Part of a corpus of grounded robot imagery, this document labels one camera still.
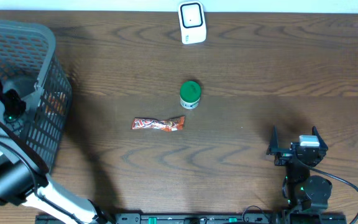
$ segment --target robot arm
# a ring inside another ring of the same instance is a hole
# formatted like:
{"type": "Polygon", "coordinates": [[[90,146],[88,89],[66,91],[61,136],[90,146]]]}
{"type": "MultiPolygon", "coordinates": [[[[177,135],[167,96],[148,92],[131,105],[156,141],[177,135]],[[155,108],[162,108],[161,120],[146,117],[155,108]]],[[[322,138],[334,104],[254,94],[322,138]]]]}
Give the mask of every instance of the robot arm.
{"type": "Polygon", "coordinates": [[[91,201],[52,180],[45,162],[0,122],[0,205],[43,210],[65,223],[115,223],[91,201]]]}

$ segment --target green lid container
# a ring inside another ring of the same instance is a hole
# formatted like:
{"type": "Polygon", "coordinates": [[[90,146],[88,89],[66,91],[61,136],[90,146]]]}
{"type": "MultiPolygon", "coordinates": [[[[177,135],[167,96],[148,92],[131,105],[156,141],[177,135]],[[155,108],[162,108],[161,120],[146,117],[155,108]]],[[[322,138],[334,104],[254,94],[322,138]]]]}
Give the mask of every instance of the green lid container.
{"type": "Polygon", "coordinates": [[[180,88],[180,104],[186,109],[194,109],[201,98],[201,87],[194,81],[185,82],[180,88]]]}

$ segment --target green cap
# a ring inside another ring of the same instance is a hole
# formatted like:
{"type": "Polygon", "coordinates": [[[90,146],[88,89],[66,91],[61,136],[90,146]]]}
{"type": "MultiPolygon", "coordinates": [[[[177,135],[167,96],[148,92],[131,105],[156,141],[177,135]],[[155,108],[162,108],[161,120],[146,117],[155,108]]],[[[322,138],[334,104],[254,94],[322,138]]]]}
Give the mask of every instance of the green cap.
{"type": "Polygon", "coordinates": [[[194,103],[201,97],[201,87],[194,81],[185,82],[180,88],[180,98],[187,103],[194,103]]]}

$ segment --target white device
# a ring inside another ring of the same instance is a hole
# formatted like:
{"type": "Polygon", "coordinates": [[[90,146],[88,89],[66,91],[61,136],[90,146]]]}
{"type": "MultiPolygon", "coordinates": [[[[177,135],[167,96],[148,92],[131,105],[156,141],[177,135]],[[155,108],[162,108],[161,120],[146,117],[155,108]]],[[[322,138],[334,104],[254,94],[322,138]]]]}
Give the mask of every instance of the white device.
{"type": "Polygon", "coordinates": [[[317,136],[301,135],[299,136],[300,146],[308,147],[319,147],[320,142],[318,141],[317,136]]]}
{"type": "Polygon", "coordinates": [[[200,43],[206,39],[204,9],[199,1],[181,3],[178,14],[183,44],[200,43]]]}

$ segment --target candy wrapper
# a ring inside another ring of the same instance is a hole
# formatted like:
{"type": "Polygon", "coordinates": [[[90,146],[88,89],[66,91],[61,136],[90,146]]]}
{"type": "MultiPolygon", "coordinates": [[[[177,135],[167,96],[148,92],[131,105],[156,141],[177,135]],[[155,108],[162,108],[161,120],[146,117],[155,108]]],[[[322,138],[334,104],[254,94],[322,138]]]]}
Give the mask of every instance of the candy wrapper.
{"type": "Polygon", "coordinates": [[[158,121],[156,119],[144,119],[144,118],[135,118],[132,123],[132,129],[161,129],[163,131],[176,131],[182,130],[185,123],[185,117],[181,116],[179,118],[172,118],[165,121],[158,121]]]}

